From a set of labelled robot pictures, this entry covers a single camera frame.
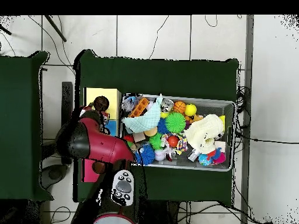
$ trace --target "orange toy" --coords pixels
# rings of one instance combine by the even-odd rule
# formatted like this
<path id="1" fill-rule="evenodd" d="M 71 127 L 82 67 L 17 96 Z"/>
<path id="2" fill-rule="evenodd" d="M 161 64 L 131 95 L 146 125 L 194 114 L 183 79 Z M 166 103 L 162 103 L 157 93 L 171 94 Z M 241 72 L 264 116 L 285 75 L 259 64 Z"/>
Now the orange toy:
<path id="1" fill-rule="evenodd" d="M 173 106 L 173 111 L 177 113 L 184 113 L 186 110 L 186 104 L 182 101 L 176 101 L 175 105 Z"/>
<path id="2" fill-rule="evenodd" d="M 148 103 L 150 103 L 147 98 L 142 98 L 135 109 L 129 114 L 130 118 L 138 117 L 142 114 L 144 109 L 147 107 Z"/>
<path id="3" fill-rule="evenodd" d="M 189 121 L 191 124 L 193 123 L 193 119 L 190 118 L 189 116 L 185 116 L 185 120 L 186 120 L 186 121 Z"/>

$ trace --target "yellow ball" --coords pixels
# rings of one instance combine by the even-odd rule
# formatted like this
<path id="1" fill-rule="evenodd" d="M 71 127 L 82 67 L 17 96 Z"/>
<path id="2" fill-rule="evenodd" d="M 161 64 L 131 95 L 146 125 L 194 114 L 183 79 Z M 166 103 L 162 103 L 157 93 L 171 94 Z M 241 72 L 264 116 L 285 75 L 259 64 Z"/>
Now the yellow ball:
<path id="1" fill-rule="evenodd" d="M 167 118 L 169 113 L 161 112 L 161 118 Z"/>
<path id="2" fill-rule="evenodd" d="M 196 114 L 196 111 L 197 111 L 197 109 L 194 104 L 187 104 L 186 110 L 185 110 L 185 115 L 191 117 L 194 114 Z"/>

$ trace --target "yellow block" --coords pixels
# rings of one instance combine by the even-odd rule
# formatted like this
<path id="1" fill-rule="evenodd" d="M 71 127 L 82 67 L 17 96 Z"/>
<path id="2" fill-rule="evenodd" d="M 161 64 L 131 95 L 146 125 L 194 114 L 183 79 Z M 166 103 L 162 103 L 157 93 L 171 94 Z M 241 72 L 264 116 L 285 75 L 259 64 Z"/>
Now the yellow block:
<path id="1" fill-rule="evenodd" d="M 219 117 L 223 122 L 223 132 L 225 132 L 225 115 Z"/>
<path id="2" fill-rule="evenodd" d="M 109 107 L 106 112 L 110 114 L 111 120 L 118 120 L 121 93 L 117 89 L 86 88 L 87 105 L 93 102 L 98 96 L 105 96 L 108 99 Z"/>

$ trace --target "red ball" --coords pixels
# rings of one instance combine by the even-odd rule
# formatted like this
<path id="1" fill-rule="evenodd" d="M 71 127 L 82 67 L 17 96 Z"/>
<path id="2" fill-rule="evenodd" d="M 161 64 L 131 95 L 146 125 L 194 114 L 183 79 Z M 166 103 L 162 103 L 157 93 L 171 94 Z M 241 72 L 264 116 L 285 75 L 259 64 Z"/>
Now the red ball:
<path id="1" fill-rule="evenodd" d="M 170 136 L 168 138 L 168 143 L 171 147 L 176 147 L 178 145 L 179 138 L 177 136 Z"/>

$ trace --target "white wall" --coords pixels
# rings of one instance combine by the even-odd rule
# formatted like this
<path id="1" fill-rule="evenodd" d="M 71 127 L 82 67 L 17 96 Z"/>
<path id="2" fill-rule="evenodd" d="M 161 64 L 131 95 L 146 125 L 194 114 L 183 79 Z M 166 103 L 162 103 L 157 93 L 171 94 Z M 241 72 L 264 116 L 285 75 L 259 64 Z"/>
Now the white wall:
<path id="1" fill-rule="evenodd" d="M 299 142 L 299 31 L 254 16 L 251 138 Z M 299 145 L 251 141 L 249 205 L 256 219 L 299 222 Z"/>

